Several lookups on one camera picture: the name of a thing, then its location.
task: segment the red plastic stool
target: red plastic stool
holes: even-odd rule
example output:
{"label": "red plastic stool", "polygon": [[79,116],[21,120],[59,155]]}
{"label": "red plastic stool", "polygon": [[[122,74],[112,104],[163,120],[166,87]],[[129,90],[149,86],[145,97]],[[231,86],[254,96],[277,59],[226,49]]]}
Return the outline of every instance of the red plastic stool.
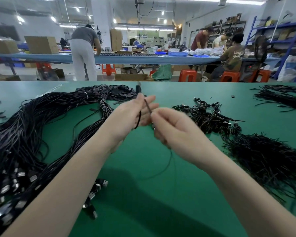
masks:
{"label": "red plastic stool", "polygon": [[112,73],[116,74],[115,64],[113,64],[113,68],[111,68],[111,64],[106,64],[106,68],[104,69],[102,64],[102,74],[106,73],[106,75],[111,75]]}
{"label": "red plastic stool", "polygon": [[240,72],[224,71],[220,81],[221,82],[228,82],[230,80],[230,78],[231,78],[231,82],[239,82]]}
{"label": "red plastic stool", "polygon": [[197,72],[195,70],[181,70],[179,81],[186,81],[186,77],[188,77],[187,81],[196,81]]}
{"label": "red plastic stool", "polygon": [[261,78],[260,81],[257,81],[256,79],[254,79],[256,73],[257,73],[257,71],[254,71],[252,73],[252,76],[251,76],[249,82],[268,82],[272,71],[269,71],[269,70],[260,70],[259,71],[259,75],[258,75],[258,76],[262,76],[262,78]]}
{"label": "red plastic stool", "polygon": [[154,74],[157,70],[155,71],[150,71],[149,76],[151,76],[152,74]]}

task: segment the green table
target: green table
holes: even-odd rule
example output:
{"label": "green table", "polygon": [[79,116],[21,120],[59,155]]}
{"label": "green table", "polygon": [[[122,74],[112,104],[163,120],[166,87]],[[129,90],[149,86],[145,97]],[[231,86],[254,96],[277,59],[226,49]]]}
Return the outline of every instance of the green table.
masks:
{"label": "green table", "polygon": [[[0,110],[6,110],[9,117],[17,111],[21,101],[54,87],[57,87],[54,91],[71,92],[77,87],[98,84],[125,84],[133,88],[136,85],[135,82],[100,81],[0,82]],[[276,104],[255,107],[260,102],[253,99],[256,91],[250,89],[262,84],[141,84],[145,94],[157,96],[156,101],[160,106],[193,105],[194,97],[208,103],[218,101],[222,104],[223,115],[246,121],[240,123],[244,134],[264,132],[268,137],[288,141],[290,146],[296,148],[296,110],[280,113],[283,109]],[[66,118],[44,128],[43,139],[50,146],[47,162],[54,161],[67,151],[72,143],[73,126],[90,114],[90,106],[77,107]],[[99,116],[82,122],[76,133]],[[208,136],[223,150],[219,135]],[[132,131],[99,174],[109,184],[92,200],[98,219],[93,221],[81,212],[70,236],[246,236],[236,215],[209,176],[175,154],[170,166],[162,172],[169,159],[170,151],[154,139],[150,127]]]}

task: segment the blue plastic tray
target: blue plastic tray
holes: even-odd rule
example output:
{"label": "blue plastic tray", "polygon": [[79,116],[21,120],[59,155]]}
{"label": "blue plastic tray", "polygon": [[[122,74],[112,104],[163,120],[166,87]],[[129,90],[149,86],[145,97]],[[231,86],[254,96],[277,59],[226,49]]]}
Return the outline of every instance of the blue plastic tray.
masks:
{"label": "blue plastic tray", "polygon": [[166,55],[167,53],[165,51],[156,51],[156,55]]}
{"label": "blue plastic tray", "polygon": [[187,52],[169,52],[169,56],[187,56]]}
{"label": "blue plastic tray", "polygon": [[209,57],[209,55],[193,55],[195,57]]}

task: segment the green sack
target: green sack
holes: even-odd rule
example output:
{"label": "green sack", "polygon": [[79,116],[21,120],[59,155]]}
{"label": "green sack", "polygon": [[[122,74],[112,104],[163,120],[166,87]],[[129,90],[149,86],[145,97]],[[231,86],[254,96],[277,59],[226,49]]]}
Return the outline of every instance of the green sack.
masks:
{"label": "green sack", "polygon": [[155,81],[170,80],[172,78],[171,65],[161,65],[159,69],[152,74],[152,78]]}

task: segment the black hair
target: black hair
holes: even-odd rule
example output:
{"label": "black hair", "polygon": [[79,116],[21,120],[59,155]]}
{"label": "black hair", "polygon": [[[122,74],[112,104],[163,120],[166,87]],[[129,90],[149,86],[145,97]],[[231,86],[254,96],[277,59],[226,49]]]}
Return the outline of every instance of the black hair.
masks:
{"label": "black hair", "polygon": [[235,43],[240,44],[243,41],[243,36],[244,35],[242,33],[238,33],[234,35],[231,40],[234,41]]}
{"label": "black hair", "polygon": [[231,37],[232,36],[232,32],[230,31],[230,32],[227,32],[226,34],[225,34],[225,36],[227,36],[227,37]]}
{"label": "black hair", "polygon": [[209,26],[209,27],[206,28],[206,31],[208,31],[208,32],[214,32],[214,28],[211,27],[211,26]]}
{"label": "black hair", "polygon": [[89,28],[93,29],[92,26],[91,26],[90,24],[87,24],[86,27],[89,27]]}

